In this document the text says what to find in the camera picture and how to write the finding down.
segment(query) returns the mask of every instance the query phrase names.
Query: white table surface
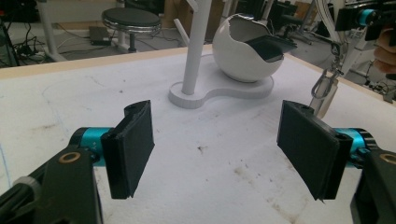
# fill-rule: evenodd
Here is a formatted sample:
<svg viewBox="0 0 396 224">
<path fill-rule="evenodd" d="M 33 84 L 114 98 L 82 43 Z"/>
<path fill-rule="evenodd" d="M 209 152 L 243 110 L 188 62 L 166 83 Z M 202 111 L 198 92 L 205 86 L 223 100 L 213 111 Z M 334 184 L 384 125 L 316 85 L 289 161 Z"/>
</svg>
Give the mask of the white table surface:
<svg viewBox="0 0 396 224">
<path fill-rule="evenodd" d="M 335 201 L 314 201 L 276 145 L 282 100 L 308 105 L 319 70 L 288 56 L 267 98 L 217 97 L 187 110 L 167 99 L 184 52 L 0 70 L 0 193 L 79 127 L 114 127 L 125 106 L 151 100 L 156 146 L 134 198 L 112 200 L 106 169 L 95 168 L 105 223 L 352 223 L 361 172 L 346 169 Z M 200 72 L 215 70 L 203 57 Z M 396 108 L 377 98 L 343 81 L 324 121 L 366 129 L 396 151 Z"/>
</svg>

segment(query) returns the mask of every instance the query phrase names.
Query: stool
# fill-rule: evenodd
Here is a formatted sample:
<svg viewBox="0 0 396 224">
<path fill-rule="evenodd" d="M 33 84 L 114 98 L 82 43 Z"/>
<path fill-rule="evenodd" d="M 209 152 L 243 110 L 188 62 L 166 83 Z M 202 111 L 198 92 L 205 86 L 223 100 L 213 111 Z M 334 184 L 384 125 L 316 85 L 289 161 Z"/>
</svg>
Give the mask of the stool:
<svg viewBox="0 0 396 224">
<path fill-rule="evenodd" d="M 135 34 L 157 34 L 161 30 L 161 20 L 157 15 L 137 8 L 114 7 L 105 10 L 102 21 L 110 29 L 129 34 L 129 52 L 136 52 Z"/>
<path fill-rule="evenodd" d="M 290 35 L 290 32 L 297 30 L 298 27 L 303 25 L 304 22 L 303 20 L 295 18 L 291 15 L 282 15 L 281 18 L 283 23 L 287 24 L 286 31 L 282 36 L 283 38 L 288 40 L 291 40 L 291 38 L 296 38 L 301 41 L 304 41 L 308 45 L 312 45 L 312 41 L 307 37 L 305 37 L 303 34 L 299 34 L 298 32 L 296 32 L 298 35 Z"/>
</svg>

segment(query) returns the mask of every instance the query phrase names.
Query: white lamp base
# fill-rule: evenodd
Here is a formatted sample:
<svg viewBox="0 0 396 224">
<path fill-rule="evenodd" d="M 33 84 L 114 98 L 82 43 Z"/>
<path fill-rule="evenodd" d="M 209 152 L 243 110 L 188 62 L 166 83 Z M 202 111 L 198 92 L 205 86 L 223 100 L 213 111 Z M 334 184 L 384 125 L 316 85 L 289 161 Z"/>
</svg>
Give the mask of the white lamp base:
<svg viewBox="0 0 396 224">
<path fill-rule="evenodd" d="M 268 96 L 274 87 L 272 77 L 246 83 L 227 77 L 213 63 L 202 63 L 192 95 L 184 94 L 181 89 L 183 82 L 173 84 L 169 89 L 169 100 L 186 109 L 201 107 L 207 100 L 215 96 L 232 96 L 243 99 L 260 99 Z"/>
</svg>

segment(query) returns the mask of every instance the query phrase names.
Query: black stool seat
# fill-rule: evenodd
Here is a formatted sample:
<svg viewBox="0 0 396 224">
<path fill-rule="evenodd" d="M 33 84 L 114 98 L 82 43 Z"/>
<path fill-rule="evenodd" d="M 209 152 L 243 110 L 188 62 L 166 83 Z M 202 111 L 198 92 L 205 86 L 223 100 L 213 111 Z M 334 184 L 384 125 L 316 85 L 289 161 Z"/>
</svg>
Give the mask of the black stool seat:
<svg viewBox="0 0 396 224">
<path fill-rule="evenodd" d="M 282 15 L 281 18 L 282 18 L 282 20 L 284 20 L 284 23 L 291 23 L 291 24 L 295 24 L 295 25 L 303 24 L 303 20 L 295 18 L 291 15 Z"/>
<path fill-rule="evenodd" d="M 161 29 L 160 18 L 137 8 L 115 7 L 102 13 L 105 26 L 127 34 L 156 33 Z"/>
</svg>

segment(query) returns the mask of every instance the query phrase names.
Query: human hand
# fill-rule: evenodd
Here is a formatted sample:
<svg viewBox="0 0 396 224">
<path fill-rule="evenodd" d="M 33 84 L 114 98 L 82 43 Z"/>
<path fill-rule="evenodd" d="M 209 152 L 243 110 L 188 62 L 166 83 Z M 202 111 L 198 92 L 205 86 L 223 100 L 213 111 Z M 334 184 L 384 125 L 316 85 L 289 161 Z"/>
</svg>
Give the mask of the human hand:
<svg viewBox="0 0 396 224">
<path fill-rule="evenodd" d="M 396 47 L 390 47 L 390 34 L 393 30 L 383 30 L 376 40 L 374 67 L 386 74 L 396 74 Z"/>
</svg>

